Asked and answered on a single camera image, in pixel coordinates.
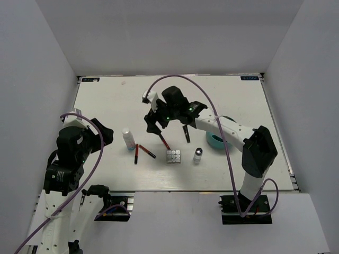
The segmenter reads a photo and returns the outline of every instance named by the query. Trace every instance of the black mounting plate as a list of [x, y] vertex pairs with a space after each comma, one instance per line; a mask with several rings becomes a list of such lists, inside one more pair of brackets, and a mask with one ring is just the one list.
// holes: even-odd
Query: black mounting plate
[[221, 196], [219, 204], [222, 206], [221, 217], [223, 225], [272, 224], [272, 217], [270, 214], [263, 216], [263, 214], [270, 210], [270, 203], [266, 195], [260, 195], [249, 210], [249, 213], [252, 214], [247, 215], [244, 218], [240, 217], [238, 213], [234, 195]]
[[[111, 205], [120, 204], [124, 202], [124, 207], [127, 208], [128, 196], [111, 196]], [[112, 213], [106, 216], [101, 216], [96, 221], [128, 221], [129, 216], [122, 208], [114, 210]]]

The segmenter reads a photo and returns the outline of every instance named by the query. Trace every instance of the marker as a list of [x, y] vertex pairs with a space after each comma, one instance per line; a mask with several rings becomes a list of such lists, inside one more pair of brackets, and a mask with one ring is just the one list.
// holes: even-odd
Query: marker
[[164, 139], [164, 137], [161, 135], [161, 133], [159, 134], [159, 137], [161, 139], [161, 141], [164, 143], [165, 147], [170, 150], [170, 146], [167, 144], [166, 140]]
[[138, 150], [139, 150], [139, 144], [136, 145], [136, 155], [134, 156], [134, 164], [138, 164]]
[[155, 159], [156, 158], [156, 156], [153, 154], [153, 153], [151, 153], [150, 151], [148, 151], [145, 147], [143, 147], [142, 145], [139, 145], [139, 147], [140, 147], [140, 149], [142, 150], [142, 151], [144, 151], [145, 153], [147, 153], [149, 156], [151, 156], [153, 159]]
[[187, 125], [182, 126], [182, 128], [184, 129], [184, 133], [185, 133], [187, 143], [191, 143], [191, 139], [190, 139], [190, 135], [189, 135], [189, 129], [187, 128]]

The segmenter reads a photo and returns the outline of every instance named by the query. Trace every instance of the red marker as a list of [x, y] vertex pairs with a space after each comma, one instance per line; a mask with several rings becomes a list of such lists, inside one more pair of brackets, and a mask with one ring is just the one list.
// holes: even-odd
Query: red marker
[[143, 147], [142, 145], [139, 145], [140, 149], [142, 151], [144, 151], [145, 153], [147, 153], [149, 156], [151, 156], [153, 159], [155, 159], [155, 154], [154, 153], [151, 153], [150, 151], [148, 151], [145, 147]]
[[159, 134], [159, 137], [160, 137], [161, 141], [164, 143], [165, 147], [166, 147], [168, 150], [170, 150], [170, 146], [167, 144], [167, 142], [166, 142], [166, 140], [164, 139], [164, 137], [163, 137], [161, 134]]
[[139, 144], [136, 145], [136, 155], [134, 156], [134, 164], [138, 164], [138, 150], [139, 150]]

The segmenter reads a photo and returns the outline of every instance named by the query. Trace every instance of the white tabletop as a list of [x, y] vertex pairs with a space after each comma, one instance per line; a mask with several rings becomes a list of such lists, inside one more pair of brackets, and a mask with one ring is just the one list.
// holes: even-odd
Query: white tabletop
[[[189, 126], [191, 143], [187, 144], [182, 124], [172, 121], [162, 134], [172, 149], [181, 150], [179, 165], [166, 163], [166, 148], [158, 136], [146, 132], [144, 116], [150, 105], [141, 102], [142, 94], [158, 76], [100, 77], [99, 82], [81, 82], [75, 107], [88, 118], [96, 117], [102, 124], [114, 130], [114, 142], [105, 147], [102, 160], [90, 184], [104, 184], [112, 191], [230, 191], [232, 189], [225, 152], [211, 148], [206, 133]], [[239, 124], [258, 128], [267, 127], [278, 150], [274, 164], [266, 177], [277, 181], [280, 190], [293, 189], [278, 135], [266, 103], [260, 81], [242, 81], [239, 76], [193, 76], [211, 97], [218, 114], [232, 117]], [[200, 101], [210, 106], [204, 95], [188, 81], [168, 78], [155, 87], [161, 92], [168, 86], [181, 89], [189, 101]], [[134, 165], [134, 151], [128, 151], [121, 130], [129, 127], [137, 143], [153, 152], [152, 159], [139, 151], [138, 164]], [[203, 149], [201, 162], [192, 162], [197, 147]], [[97, 154], [90, 155], [85, 164], [85, 179], [92, 169]], [[242, 154], [231, 149], [237, 189], [242, 185], [244, 170]], [[266, 190], [274, 189], [271, 184]]]

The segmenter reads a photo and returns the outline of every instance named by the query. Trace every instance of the white enclosure wall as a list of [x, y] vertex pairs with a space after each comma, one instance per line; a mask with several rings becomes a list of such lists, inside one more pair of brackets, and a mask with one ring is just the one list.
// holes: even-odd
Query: white enclosure wall
[[25, 238], [77, 79], [34, 0], [0, 1], [0, 247]]
[[339, 2], [305, 1], [266, 73], [299, 187], [339, 253]]
[[302, 0], [37, 0], [77, 75], [264, 72]]

